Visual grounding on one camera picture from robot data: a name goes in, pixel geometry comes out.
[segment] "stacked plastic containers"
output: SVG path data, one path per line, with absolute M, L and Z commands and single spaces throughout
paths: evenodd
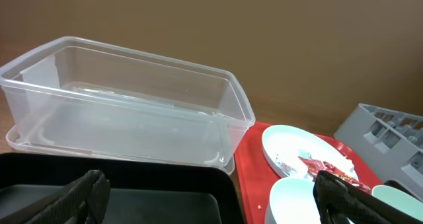
M 232 73 L 74 37 L 0 68 L 15 149 L 224 167 L 255 117 Z

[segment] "container rim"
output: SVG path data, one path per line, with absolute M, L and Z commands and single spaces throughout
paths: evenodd
M 47 49 L 51 48 L 52 46 L 58 45 L 60 43 L 66 42 L 66 41 L 82 42 L 82 43 L 86 43 L 86 44 L 90 44 L 90 45 L 94 45 L 94 46 L 101 46 L 101 47 L 104 47 L 104 48 L 118 50 L 118 51 L 121 51 L 121 52 L 127 52 L 127 53 L 131 53 L 131 54 L 152 57 L 154 59 L 160 59 L 160 60 L 163 60 L 163 61 L 169 61 L 169 62 L 173 62 L 173 63 L 183 63 L 184 65 L 195 67 L 195 68 L 207 69 L 207 70 L 210 70 L 210 71 L 216 71 L 216 72 L 224 73 L 224 74 L 231 77 L 231 82 L 234 83 L 236 88 L 239 90 L 240 96 L 243 98 L 243 103 L 245 104 L 244 106 L 242 106 L 241 101 L 239 100 L 240 99 L 239 96 L 235 95 L 237 102 L 240 106 L 240 109 L 241 109 L 245 119 L 239 120 L 239 119 L 236 119 L 236 118 L 213 117 L 213 116 L 210 116 L 208 119 L 219 122 L 219 123 L 225 122 L 227 124 L 236 125 L 236 126 L 243 126 L 243 127 L 251 127 L 255 123 L 256 118 L 255 118 L 254 113 L 252 111 L 252 108 L 251 108 L 250 102 L 247 98 L 247 95 L 245 94 L 245 91 L 243 90 L 241 84 L 238 82 L 238 80 L 236 79 L 234 74 L 232 74 L 229 71 L 214 68 L 214 67 L 209 67 L 207 65 L 200 65 L 200 64 L 197 64 L 197 63 L 189 62 L 189 61 L 183 61 L 183 60 L 180 60 L 180 59 L 174 59 L 174 58 L 170 58 L 170 57 L 159 56 L 159 55 L 151 54 L 151 53 L 148 53 L 148 52 L 141 52 L 141 51 L 138 51 L 138 50 L 129 49 L 129 48 L 121 47 L 121 46 L 115 46 L 115 45 L 111 45 L 111 44 L 107 44 L 107 43 L 103 43 L 103 42 L 96 42 L 96 41 L 93 41 L 93 40 L 88 40 L 88 39 L 79 38 L 79 37 L 75 37 L 75 36 L 64 36 L 64 37 L 55 39 L 51 42 L 48 42 L 48 43 L 43 44 L 41 46 L 38 46 L 37 48 L 34 48 L 33 50 L 30 50 L 29 52 L 26 52 L 25 54 L 22 54 L 21 56 L 18 56 L 16 59 L 10 61 L 9 63 L 6 63 L 4 66 L 0 67 L 0 85 L 2 87 L 4 86 L 4 87 L 17 88 L 17 89 L 26 89 L 26 90 L 29 90 L 29 91 L 38 91 L 38 92 L 46 93 L 46 94 L 54 94 L 54 95 L 58 95 L 58 96 L 66 97 L 66 98 L 76 98 L 76 99 L 87 100 L 87 101 L 91 101 L 91 102 L 100 102 L 100 103 L 105 103 L 105 104 L 122 106 L 122 107 L 125 107 L 125 108 L 143 110 L 143 109 L 139 109 L 139 108 L 134 108 L 132 106 L 127 106 L 127 105 L 125 106 L 122 103 L 111 101 L 111 100 L 108 100 L 106 98 L 98 98 L 98 97 L 93 97 L 93 96 L 87 95 L 87 94 L 76 93 L 76 92 L 73 92 L 73 91 L 65 91 L 65 90 L 62 90 L 62 89 L 55 89 L 55 88 L 51 88 L 51 87 L 34 85 L 34 84 L 30 84 L 30 83 L 25 83 L 25 82 L 22 82 L 22 81 L 16 81 L 16 80 L 13 80 L 13 79 L 4 78 L 3 75 L 6 72 L 8 72 L 8 70 L 10 70 L 14 66 L 22 63 L 24 60 L 28 59 L 29 57 L 34 56 L 34 55 L 39 54 L 39 53 L 42 53 L 44 50 L 47 50 Z M 177 116 L 177 115 L 174 115 L 174 114 L 166 113 L 164 111 L 163 112 L 152 112 L 152 113 L 166 114 L 166 115 L 169 115 L 169 116 Z M 180 116 L 183 116 L 183 117 L 199 120 L 198 117 L 195 118 L 193 116 L 190 116 L 191 113 L 189 113 L 189 112 L 177 111 L 177 113 L 182 113 L 182 114 L 180 114 Z

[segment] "black tray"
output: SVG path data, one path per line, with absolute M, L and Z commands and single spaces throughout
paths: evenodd
M 103 223 L 244 223 L 231 179 L 216 168 L 20 153 L 0 155 L 0 218 L 91 169 L 112 187 Z

